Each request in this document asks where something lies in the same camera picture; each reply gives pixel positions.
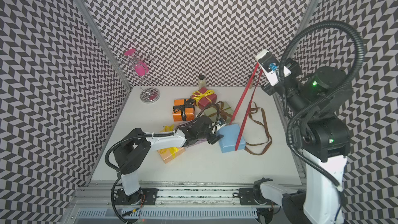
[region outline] white tabletop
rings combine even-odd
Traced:
[[[172,109],[174,99],[189,98],[197,87],[157,87],[160,98],[151,104],[141,102],[140,89],[134,87],[121,116],[109,139],[103,155],[100,157],[92,180],[116,180],[116,172],[105,164],[106,151],[122,140],[132,129],[141,127],[144,132],[159,132],[165,125],[173,122]],[[218,101],[225,101],[235,109],[241,97],[243,87],[208,87],[217,94]],[[243,121],[251,93],[249,89],[234,123]],[[272,178],[276,183],[301,185],[299,174],[290,149],[286,145],[285,133],[279,118],[273,97],[257,88],[254,102],[266,111],[268,129],[272,136],[272,145],[261,156],[251,155],[245,150],[221,153],[218,143],[207,142],[186,148],[186,151],[167,164],[163,163],[156,150],[150,150],[138,169],[140,181],[168,182],[208,182],[208,183],[254,183],[254,181]],[[253,118],[262,121],[261,113]],[[264,128],[248,118],[243,132],[246,142],[251,144],[266,141]],[[264,146],[250,147],[253,152],[261,152]],[[109,160],[116,165],[113,154]]]

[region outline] ribbon bow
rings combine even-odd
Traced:
[[[171,126],[165,126],[163,130],[160,132],[172,132],[174,130],[174,125],[172,124]]]
[[[170,147],[170,148],[166,148],[166,149],[161,149],[159,151],[160,154],[165,154],[167,152],[167,150],[170,151],[170,153],[172,154],[173,158],[176,158],[176,152],[178,152],[178,148],[177,147]]]
[[[184,103],[179,106],[174,106],[173,107],[173,112],[177,113],[178,111],[181,111],[181,118],[182,121],[187,120],[187,115],[185,113],[185,108],[193,108],[193,104],[195,103],[194,99],[184,99]]]
[[[211,102],[211,99],[209,99],[207,96],[212,95],[213,93],[214,93],[213,90],[207,90],[205,93],[201,93],[201,92],[199,92],[199,91],[196,91],[196,92],[194,92],[194,93],[192,94],[193,96],[195,96],[195,97],[192,97],[192,99],[194,99],[194,100],[196,101],[196,106],[197,106],[197,107],[199,107],[199,101],[200,101],[203,97],[207,98],[207,99],[209,100],[210,104],[211,104],[211,103],[212,103],[212,102]]]
[[[220,104],[220,116],[221,116],[223,119],[225,119],[225,121],[226,121],[226,119],[227,119],[228,117],[231,117],[231,118],[232,118],[232,115],[231,115],[231,114],[225,112],[225,110],[231,109],[231,107],[227,107],[226,109],[224,109],[224,102],[223,102],[223,101],[217,102],[217,105],[218,105],[218,104]],[[217,111],[214,112],[214,113],[212,113],[212,114],[210,114],[210,115],[208,115],[207,117],[211,118],[211,117],[213,117],[213,116],[215,116],[215,115],[217,115]]]

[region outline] green gift box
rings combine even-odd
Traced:
[[[231,122],[234,110],[229,106],[228,103],[223,101],[217,102],[217,105],[220,108],[220,115],[218,118],[223,118],[226,121],[226,123],[229,124],[229,122]],[[215,106],[207,108],[204,113],[207,117],[211,119],[212,122],[216,121],[217,108]]]

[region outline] blue box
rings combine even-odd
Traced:
[[[240,127],[238,124],[232,124],[222,127],[217,131],[217,135],[223,135],[218,143],[220,144],[222,153],[235,151],[236,141],[238,140]],[[246,146],[245,138],[242,136],[238,150],[243,150]]]

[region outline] chrome base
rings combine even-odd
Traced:
[[[140,94],[140,99],[144,103],[153,103],[157,101],[159,97],[160,92],[154,87],[148,87],[147,89],[144,89],[144,91]]]

